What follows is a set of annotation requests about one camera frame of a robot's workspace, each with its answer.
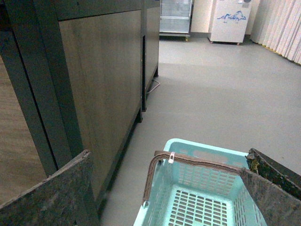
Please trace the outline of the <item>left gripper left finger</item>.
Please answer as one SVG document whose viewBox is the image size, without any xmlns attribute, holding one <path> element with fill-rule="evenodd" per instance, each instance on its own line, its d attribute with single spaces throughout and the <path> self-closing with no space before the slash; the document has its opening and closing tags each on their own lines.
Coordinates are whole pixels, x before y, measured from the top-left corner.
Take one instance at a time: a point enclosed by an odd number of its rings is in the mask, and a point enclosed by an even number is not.
<svg viewBox="0 0 301 226">
<path fill-rule="evenodd" d="M 0 206 L 2 226 L 97 226 L 91 152 L 84 150 L 53 175 Z"/>
</svg>

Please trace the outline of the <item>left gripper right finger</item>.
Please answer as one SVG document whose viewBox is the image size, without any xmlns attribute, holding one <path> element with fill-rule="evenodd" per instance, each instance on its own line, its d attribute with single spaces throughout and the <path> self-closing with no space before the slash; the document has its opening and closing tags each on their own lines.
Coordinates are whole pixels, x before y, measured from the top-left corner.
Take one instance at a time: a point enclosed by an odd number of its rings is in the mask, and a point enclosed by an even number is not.
<svg viewBox="0 0 301 226">
<path fill-rule="evenodd" d="M 301 224 L 301 176 L 255 148 L 241 178 L 269 226 Z"/>
</svg>

